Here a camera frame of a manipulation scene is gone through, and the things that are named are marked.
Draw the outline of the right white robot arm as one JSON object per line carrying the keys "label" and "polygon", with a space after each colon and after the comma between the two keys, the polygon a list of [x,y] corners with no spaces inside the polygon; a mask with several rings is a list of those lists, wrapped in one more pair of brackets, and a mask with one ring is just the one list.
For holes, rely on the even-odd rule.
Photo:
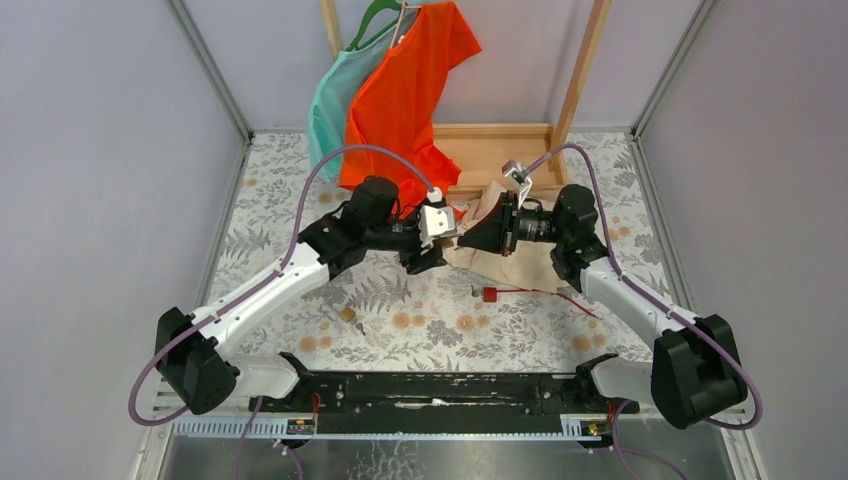
{"label": "right white robot arm", "polygon": [[605,354],[579,365],[573,396],[583,410],[630,400],[685,429],[745,401],[749,387],[728,322],[667,304],[626,274],[595,232],[602,217],[584,186],[563,187],[550,210],[522,208],[517,194],[504,192],[458,244],[503,256],[530,242],[551,245],[544,272],[601,303],[649,346],[649,361]]}

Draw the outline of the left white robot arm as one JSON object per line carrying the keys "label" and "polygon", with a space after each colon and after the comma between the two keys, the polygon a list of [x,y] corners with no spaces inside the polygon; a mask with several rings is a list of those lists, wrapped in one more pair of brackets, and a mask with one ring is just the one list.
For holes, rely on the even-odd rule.
{"label": "left white robot arm", "polygon": [[194,415],[233,393],[273,398],[296,411],[310,385],[281,356],[242,355],[242,343],[270,316],[360,264],[370,251],[395,252],[409,275],[444,265],[441,240],[456,232],[453,209],[437,193],[400,215],[398,187],[371,176],[349,200],[303,228],[286,254],[217,301],[157,322],[154,366]]}

